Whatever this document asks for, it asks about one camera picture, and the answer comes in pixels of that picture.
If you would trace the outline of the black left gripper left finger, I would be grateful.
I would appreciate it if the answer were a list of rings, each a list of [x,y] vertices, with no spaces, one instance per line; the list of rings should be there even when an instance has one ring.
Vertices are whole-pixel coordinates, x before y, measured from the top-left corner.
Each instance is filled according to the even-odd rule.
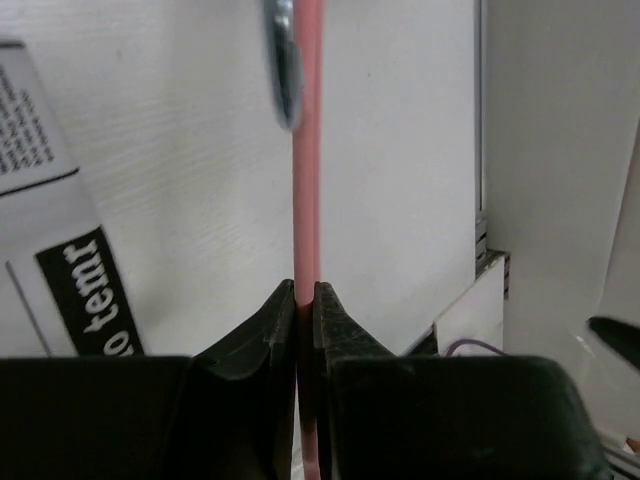
[[[288,479],[295,301],[285,279],[247,320],[194,359],[191,476]]]

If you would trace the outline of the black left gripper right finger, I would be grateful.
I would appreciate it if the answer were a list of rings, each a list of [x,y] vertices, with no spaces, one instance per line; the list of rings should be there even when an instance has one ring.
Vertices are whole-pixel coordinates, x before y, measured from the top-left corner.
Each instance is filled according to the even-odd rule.
[[[396,357],[346,311],[334,287],[315,284],[313,357],[323,479],[391,479],[397,469]]]

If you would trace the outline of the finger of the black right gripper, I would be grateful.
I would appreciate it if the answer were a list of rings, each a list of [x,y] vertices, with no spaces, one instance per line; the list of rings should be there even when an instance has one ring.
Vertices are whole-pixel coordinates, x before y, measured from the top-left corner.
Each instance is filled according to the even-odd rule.
[[[603,316],[587,321],[589,330],[636,371],[640,368],[640,332],[629,323]]]

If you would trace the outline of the newspaper print trousers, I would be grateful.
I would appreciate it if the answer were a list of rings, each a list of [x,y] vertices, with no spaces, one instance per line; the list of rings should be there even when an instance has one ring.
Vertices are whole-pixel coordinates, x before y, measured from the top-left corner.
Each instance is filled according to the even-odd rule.
[[[24,43],[1,43],[1,355],[144,354],[102,222]]]

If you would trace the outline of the pink clothes hanger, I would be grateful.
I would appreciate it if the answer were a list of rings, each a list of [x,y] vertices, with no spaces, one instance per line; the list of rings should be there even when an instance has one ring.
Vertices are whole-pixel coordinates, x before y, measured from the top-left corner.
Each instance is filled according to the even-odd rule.
[[[304,477],[321,477],[313,383],[315,283],[320,280],[320,148],[324,3],[297,1],[296,41],[304,73],[302,111],[293,133],[294,293],[298,334],[298,401]]]

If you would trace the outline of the white clothes rack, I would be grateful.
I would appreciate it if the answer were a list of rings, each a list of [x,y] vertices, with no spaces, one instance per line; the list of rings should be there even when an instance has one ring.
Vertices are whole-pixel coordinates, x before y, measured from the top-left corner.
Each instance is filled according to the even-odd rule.
[[[304,74],[295,40],[294,0],[263,0],[263,25],[272,101],[280,126],[295,130],[301,117]]]

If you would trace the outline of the aluminium rail right side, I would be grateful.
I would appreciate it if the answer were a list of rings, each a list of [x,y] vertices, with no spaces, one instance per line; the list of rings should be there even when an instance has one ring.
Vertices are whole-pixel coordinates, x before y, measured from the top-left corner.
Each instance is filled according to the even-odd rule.
[[[486,8],[485,1],[475,0],[473,2],[473,32],[474,32],[474,125],[475,125],[475,270],[476,276],[480,276],[487,257],[487,226],[485,219],[485,24]]]

